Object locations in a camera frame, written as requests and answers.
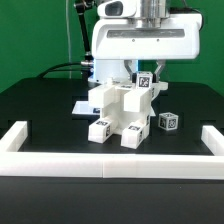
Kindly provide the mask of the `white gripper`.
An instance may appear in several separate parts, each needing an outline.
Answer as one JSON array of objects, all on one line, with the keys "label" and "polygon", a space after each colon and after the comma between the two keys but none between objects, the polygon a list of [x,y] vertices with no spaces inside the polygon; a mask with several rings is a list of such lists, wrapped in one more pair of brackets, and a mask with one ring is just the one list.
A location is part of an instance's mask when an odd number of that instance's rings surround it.
[{"label": "white gripper", "polygon": [[171,14],[159,28],[135,28],[128,19],[102,19],[94,27],[92,54],[95,59],[124,59],[132,83],[137,73],[131,60],[157,60],[153,83],[158,83],[165,60],[194,59],[200,51],[200,14]]}]

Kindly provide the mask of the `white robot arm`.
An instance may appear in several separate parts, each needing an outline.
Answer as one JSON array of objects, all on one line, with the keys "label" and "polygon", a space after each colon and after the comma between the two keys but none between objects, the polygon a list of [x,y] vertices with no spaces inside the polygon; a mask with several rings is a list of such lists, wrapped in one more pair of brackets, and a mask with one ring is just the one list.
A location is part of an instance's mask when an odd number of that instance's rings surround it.
[{"label": "white robot arm", "polygon": [[103,84],[137,79],[138,62],[153,60],[157,82],[168,60],[188,60],[200,51],[203,15],[172,8],[171,0],[76,0],[91,81]]}]

